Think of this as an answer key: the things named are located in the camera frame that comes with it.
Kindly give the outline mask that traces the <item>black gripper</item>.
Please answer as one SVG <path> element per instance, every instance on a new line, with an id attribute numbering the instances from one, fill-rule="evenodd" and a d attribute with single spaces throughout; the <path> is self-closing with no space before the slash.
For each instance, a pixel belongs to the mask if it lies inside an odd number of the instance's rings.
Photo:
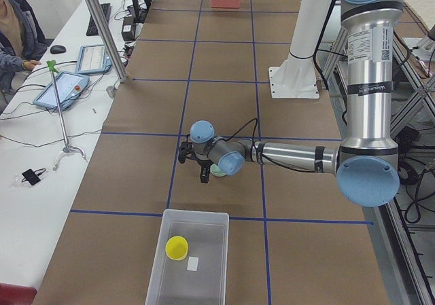
<path id="1" fill-rule="evenodd" d="M 200 164 L 201 166 L 201 173 L 200 173 L 200 181 L 201 183 L 208 183 L 209 182 L 209 175 L 210 175 L 210 167 L 213 164 L 213 162 L 208 159 L 207 156 L 203 154 L 198 154 L 194 152 L 195 160 Z"/>

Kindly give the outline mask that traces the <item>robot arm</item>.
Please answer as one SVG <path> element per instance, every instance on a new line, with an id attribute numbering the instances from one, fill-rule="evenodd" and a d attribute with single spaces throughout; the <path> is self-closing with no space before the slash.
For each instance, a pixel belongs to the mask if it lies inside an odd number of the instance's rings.
<path id="1" fill-rule="evenodd" d="M 393 200 L 400 187 L 398 144 L 391 137 L 394 28 L 403 0 L 302 0 L 288 57 L 268 70 L 273 98 L 317 98 L 315 59 L 334 3 L 341 4 L 347 80 L 342 94 L 345 136 L 339 146 L 304 146 L 255 139 L 234 141 L 195 122 L 179 146 L 178 160 L 201 166 L 208 182 L 212 166 L 225 175 L 246 162 L 274 164 L 300 173 L 330 173 L 341 194 L 361 207 Z"/>

